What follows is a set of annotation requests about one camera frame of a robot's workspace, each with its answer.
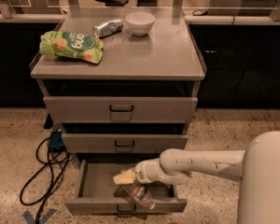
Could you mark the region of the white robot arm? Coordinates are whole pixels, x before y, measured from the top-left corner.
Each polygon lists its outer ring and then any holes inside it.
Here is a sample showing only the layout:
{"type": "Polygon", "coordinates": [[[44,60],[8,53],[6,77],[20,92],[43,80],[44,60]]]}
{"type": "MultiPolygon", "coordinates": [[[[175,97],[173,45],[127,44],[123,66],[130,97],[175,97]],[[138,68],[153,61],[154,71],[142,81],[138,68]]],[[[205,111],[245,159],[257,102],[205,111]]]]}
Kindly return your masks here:
{"type": "Polygon", "coordinates": [[[240,183],[237,224],[280,224],[280,131],[255,137],[245,150],[166,149],[113,177],[137,203],[155,207],[145,185],[187,183],[193,172],[240,183]]]}

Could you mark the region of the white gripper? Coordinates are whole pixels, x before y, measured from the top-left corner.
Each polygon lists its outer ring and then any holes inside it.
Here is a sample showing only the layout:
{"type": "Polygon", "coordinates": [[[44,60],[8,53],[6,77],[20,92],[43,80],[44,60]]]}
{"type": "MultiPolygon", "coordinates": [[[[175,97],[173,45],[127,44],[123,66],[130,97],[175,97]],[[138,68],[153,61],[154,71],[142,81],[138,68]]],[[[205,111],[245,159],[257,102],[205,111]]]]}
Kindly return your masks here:
{"type": "Polygon", "coordinates": [[[113,177],[116,185],[132,184],[136,179],[142,184],[148,184],[156,181],[162,181],[164,171],[161,168],[158,159],[140,161],[135,165],[134,170],[129,169],[120,172],[113,177]]]}

